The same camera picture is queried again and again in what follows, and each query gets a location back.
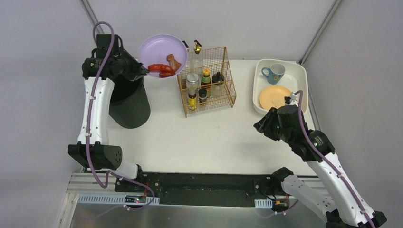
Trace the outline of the black lid glass jar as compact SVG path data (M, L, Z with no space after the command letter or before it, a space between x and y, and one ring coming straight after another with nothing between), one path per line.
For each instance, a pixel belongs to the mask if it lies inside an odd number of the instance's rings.
M212 94L214 96L218 97L222 95L224 81L225 76L220 71L217 71L212 76Z

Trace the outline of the silver lid spice jar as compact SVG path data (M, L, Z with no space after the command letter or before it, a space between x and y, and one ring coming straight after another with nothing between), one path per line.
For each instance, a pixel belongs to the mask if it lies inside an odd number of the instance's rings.
M186 88L189 97L196 95L198 83L199 83L199 76L196 73L189 73L186 76Z

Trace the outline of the blue white mug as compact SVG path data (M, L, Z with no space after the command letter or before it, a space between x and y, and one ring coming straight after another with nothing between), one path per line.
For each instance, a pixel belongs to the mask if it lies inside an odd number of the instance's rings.
M274 63L270 67L263 67L261 69L262 75L267 79L269 84L275 85L284 76L286 72L285 67L280 63Z

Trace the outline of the glass oil bottle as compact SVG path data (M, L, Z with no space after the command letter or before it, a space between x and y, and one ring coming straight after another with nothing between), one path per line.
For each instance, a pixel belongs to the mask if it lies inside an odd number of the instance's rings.
M202 46L199 43L198 40L194 40L194 54L192 56L191 60L191 69L192 72L196 73L197 75L201 76L202 75L202 70L204 67L204 59L202 56Z

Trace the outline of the glass bottle with brown sauce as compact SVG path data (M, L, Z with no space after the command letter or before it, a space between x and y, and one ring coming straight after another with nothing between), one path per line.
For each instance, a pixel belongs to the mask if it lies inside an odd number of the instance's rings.
M186 43L186 41L185 41L185 40L183 40L183 41L182 41L182 43L183 43L183 44L184 44L184 46L186 47L186 51L187 51L187 53L189 53L189 52L190 52L189 45Z

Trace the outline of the yellow plate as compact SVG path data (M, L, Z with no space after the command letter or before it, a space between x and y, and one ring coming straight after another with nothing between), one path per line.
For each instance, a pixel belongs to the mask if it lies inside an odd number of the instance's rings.
M259 103L265 110L280 108L285 105L284 97L289 96L291 91L283 86L271 85L264 88L259 95Z

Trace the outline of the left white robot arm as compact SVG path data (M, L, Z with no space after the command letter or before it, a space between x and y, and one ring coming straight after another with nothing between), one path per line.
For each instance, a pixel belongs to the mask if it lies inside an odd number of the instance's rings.
M123 158L120 146L111 145L108 119L125 129L142 126L150 117L144 76L147 70L123 46L118 35L96 35L96 48L82 64L85 108L77 142L68 154L85 168L111 171L135 179L141 167Z

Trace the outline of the small black cap jar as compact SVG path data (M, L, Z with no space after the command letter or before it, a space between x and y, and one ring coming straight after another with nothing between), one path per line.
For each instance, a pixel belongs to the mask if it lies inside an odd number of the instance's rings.
M199 95L199 105L205 105L207 101L207 89L201 88L198 91L198 95Z

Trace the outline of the yellow cap green bottle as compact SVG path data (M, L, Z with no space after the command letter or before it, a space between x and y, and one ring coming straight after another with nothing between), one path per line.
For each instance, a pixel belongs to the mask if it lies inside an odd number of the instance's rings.
M201 80L201 88L205 88L207 91L207 97L211 96L211 71L208 68L203 69L202 71L202 80Z

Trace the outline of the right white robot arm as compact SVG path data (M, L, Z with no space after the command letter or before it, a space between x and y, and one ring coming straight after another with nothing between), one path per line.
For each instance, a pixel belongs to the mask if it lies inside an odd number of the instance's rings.
M273 190L295 197L327 228L379 228L386 223L386 215L373 210L344 173L328 137L308 129L297 105L271 108L254 128L274 141L284 141L315 172L329 195L312 189L286 167L272 173Z

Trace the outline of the small yellow label bottle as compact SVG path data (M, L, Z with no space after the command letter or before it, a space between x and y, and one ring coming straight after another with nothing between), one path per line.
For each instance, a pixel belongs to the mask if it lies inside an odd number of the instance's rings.
M188 94L188 109L194 111L197 108L197 95Z

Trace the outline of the purple plate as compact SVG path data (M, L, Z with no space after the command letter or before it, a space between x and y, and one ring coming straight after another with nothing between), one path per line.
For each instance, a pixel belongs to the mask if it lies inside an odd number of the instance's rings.
M146 39L139 48L138 61L148 68L152 64L169 64L167 56L172 54L181 64L176 74L180 73L188 61L185 44L177 37L169 34L157 34Z

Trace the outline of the red sausage pieces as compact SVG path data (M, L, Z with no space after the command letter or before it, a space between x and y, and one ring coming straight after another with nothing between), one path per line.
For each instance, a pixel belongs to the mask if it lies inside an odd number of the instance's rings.
M152 64L148 66L148 70L150 72L158 72L160 78L175 75L182 64L175 59L174 54L168 54L166 60L168 64Z

